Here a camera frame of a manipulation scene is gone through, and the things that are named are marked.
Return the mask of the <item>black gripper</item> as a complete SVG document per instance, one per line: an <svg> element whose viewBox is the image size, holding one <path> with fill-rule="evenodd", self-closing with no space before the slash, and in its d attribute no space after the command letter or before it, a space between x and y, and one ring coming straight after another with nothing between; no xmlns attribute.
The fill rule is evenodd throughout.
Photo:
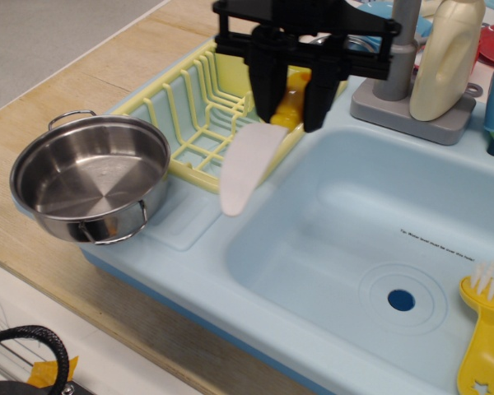
<svg viewBox="0 0 494 395"><path fill-rule="evenodd" d="M349 75L385 80L391 64L390 49L401 25L352 6L346 1L216 1L217 52L241 57L258 116L268 123L287 86L287 66L311 69L305 88L303 124L314 132L324 124L340 81ZM301 44L303 35L323 37L319 53ZM370 35L382 39L373 56L345 55L341 35Z"/></svg>

